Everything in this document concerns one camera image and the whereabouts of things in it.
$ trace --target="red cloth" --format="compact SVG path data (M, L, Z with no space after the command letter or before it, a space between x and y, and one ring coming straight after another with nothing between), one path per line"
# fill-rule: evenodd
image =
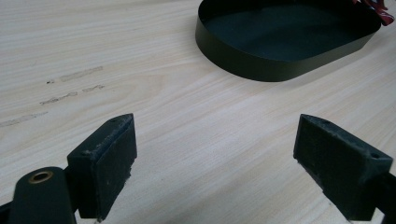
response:
M378 14L378 16L381 18L383 25L389 25L393 23L395 20L391 15L385 12L385 10L388 10L388 8L385 7L384 0L352 0L352 1L354 4L356 4L359 1L371 7L376 12L376 14Z

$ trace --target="wooden table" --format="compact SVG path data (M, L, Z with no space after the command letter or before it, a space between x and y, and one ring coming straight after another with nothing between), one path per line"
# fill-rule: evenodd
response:
M66 167L103 122L134 113L138 158L104 223L348 223L292 157L297 124L328 119L396 158L396 24L265 83L201 53L199 4L0 1L0 204L20 177Z

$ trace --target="screw hole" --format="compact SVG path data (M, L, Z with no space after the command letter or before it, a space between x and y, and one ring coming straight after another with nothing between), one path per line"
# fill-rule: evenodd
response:
M53 176L53 172L51 172L51 171L39 172L39 173L37 173L35 175L32 175L29 178L29 183L31 183L31 184L39 184L39 183L42 183L44 181L49 180L52 176Z
M379 159L379 155L376 154L376 153L372 153L371 156L372 156L374 159Z

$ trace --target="oval black tray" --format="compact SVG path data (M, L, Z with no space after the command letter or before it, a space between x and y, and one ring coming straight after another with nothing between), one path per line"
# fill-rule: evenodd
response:
M351 0L204 0L195 38L228 72L285 81L361 49L380 27Z

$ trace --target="pencil mark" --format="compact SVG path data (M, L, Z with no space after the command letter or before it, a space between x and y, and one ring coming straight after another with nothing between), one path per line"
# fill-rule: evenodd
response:
M97 85L97 86L94 86L94 87L91 87L91 88L83 89L82 91L83 91L83 92L88 92L88 91L94 91L95 89L101 90L101 89L104 88L104 87L105 87L105 86Z
M81 72L76 72L73 73L71 75L66 75L66 76L61 76L61 81L62 82L66 82L66 81L70 81L72 79L76 79L76 78L81 78L81 77L85 77L89 74L92 74L94 72L98 72L98 71L102 71L103 70L103 66L99 66L99 67L94 67L92 69L87 69Z
M52 98L50 98L48 101L40 102L40 104L41 104L41 105L52 104L52 103L61 101L62 99L66 98L66 97L77 96L77 95L78 95L78 93L77 93L76 91L73 91L73 92L68 93L68 94L65 95L65 96L61 96L61 97L52 97Z
M24 122L24 121L29 120L29 119L35 119L35 118L43 116L43 115L45 115L47 113L48 113L48 111L47 112L43 112L43 113L38 113L38 114L25 115L25 116L22 116L22 117L17 118L17 119L11 119L11 120L7 120L7 121L4 121L4 122L0 122L0 128L11 126L11 125L14 125L14 124L18 124L18 123Z

